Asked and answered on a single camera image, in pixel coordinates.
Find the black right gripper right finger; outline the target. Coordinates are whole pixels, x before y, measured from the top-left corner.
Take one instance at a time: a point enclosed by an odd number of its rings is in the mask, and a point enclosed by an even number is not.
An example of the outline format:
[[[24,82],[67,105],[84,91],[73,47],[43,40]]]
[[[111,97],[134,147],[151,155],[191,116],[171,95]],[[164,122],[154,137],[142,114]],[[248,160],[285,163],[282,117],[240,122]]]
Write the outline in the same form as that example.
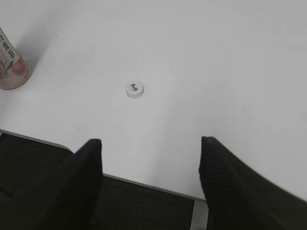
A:
[[[248,167],[214,137],[201,138],[208,230],[305,230],[307,203]]]

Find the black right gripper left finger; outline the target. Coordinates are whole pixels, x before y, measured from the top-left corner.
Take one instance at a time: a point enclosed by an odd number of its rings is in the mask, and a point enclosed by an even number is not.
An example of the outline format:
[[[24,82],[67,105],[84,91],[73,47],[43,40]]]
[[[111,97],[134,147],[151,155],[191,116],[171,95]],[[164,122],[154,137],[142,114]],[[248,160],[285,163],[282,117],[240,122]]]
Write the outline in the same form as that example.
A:
[[[46,179],[2,202],[0,228],[90,230],[102,179],[102,141],[90,139]]]

